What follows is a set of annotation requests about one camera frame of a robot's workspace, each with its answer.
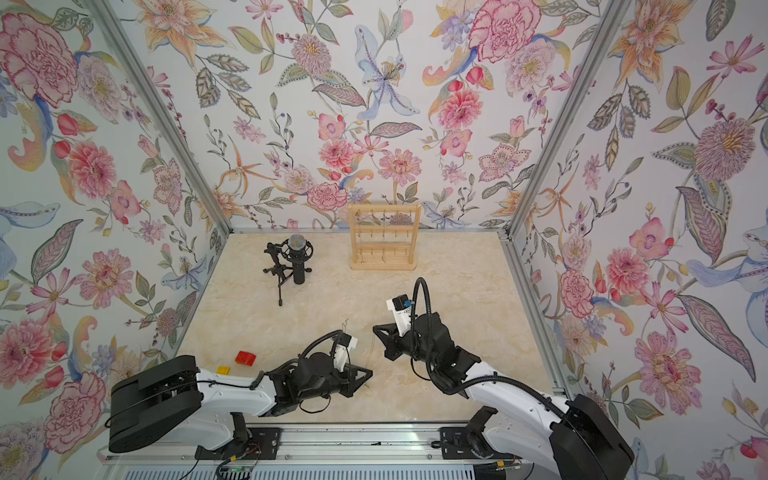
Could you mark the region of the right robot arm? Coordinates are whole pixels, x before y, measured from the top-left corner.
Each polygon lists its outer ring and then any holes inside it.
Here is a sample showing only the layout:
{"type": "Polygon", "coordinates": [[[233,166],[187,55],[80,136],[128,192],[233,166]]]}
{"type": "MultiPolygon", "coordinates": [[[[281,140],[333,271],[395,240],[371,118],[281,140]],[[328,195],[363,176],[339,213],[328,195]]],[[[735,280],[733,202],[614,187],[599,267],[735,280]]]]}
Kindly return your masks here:
{"type": "Polygon", "coordinates": [[[560,479],[623,479],[636,456],[602,408],[579,394],[542,393],[460,347],[431,308],[426,281],[386,302],[390,324],[376,325],[387,359],[425,366],[422,379],[442,394],[480,404],[464,432],[473,454],[526,460],[560,479]]]}

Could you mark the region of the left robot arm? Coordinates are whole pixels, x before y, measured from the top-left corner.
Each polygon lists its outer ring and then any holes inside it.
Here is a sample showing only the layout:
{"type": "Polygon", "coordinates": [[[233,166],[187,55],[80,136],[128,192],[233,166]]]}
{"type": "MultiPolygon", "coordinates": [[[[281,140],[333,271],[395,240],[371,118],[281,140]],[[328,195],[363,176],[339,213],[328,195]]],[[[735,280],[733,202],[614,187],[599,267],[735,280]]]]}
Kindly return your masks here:
{"type": "Polygon", "coordinates": [[[253,379],[203,369],[192,355],[152,367],[112,388],[108,449],[129,453],[161,441],[194,445],[201,453],[244,453],[248,416],[283,416],[335,394],[350,398],[372,379],[372,370],[351,362],[356,342],[342,330],[329,332],[253,379]]]}

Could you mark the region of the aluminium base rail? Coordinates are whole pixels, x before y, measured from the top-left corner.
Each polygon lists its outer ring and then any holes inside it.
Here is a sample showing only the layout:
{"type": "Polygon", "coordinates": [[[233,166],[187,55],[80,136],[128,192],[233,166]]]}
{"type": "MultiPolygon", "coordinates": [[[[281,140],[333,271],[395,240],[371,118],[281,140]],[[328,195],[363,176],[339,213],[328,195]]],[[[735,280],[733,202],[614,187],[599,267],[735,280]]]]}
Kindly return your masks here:
{"type": "MultiPolygon", "coordinates": [[[[462,427],[467,422],[416,423],[247,423],[264,437],[274,435],[277,440],[270,451],[253,457],[259,465],[299,465],[309,463],[412,463],[437,464],[439,462],[484,463],[475,457],[445,459],[438,446],[440,430],[444,427],[462,427]]],[[[523,461],[556,472],[554,460],[545,460],[551,454],[549,434],[535,433],[533,429],[501,420],[492,428],[490,440],[519,455],[523,461]]],[[[150,446],[130,452],[115,453],[109,447],[99,449],[97,458],[107,464],[119,461],[128,464],[167,463],[191,464],[197,446],[191,440],[160,440],[150,446]]]]}

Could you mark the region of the black microphone with mesh head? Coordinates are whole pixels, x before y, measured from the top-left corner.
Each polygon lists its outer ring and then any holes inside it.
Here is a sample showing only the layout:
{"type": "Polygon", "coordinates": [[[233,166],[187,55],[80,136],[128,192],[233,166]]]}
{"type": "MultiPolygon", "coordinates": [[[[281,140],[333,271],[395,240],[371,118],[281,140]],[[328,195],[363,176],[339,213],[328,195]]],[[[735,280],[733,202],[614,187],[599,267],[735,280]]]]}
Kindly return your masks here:
{"type": "Polygon", "coordinates": [[[313,256],[314,247],[301,234],[291,235],[288,238],[287,246],[287,258],[291,263],[292,278],[296,285],[302,285],[306,281],[306,275],[311,272],[307,262],[313,256]]]}

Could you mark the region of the wooden jewelry display stand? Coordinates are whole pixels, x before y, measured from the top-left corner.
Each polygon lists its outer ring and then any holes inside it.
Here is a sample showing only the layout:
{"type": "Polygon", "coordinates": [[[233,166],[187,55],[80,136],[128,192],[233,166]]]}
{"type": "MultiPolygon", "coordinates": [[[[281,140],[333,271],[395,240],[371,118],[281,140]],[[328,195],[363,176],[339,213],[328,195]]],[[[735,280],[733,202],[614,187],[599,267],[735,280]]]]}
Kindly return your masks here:
{"type": "Polygon", "coordinates": [[[422,208],[351,204],[348,208],[353,270],[413,271],[422,208]]]}

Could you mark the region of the red toy brick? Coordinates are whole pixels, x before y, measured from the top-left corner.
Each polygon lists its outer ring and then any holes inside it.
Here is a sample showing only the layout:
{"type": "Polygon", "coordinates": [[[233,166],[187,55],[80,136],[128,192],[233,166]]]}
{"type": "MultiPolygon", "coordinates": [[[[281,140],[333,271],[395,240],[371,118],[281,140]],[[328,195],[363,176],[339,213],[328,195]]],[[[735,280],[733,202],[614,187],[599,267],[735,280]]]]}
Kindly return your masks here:
{"type": "Polygon", "coordinates": [[[239,351],[235,357],[235,363],[238,365],[251,367],[254,365],[256,355],[248,351],[239,351]]]}

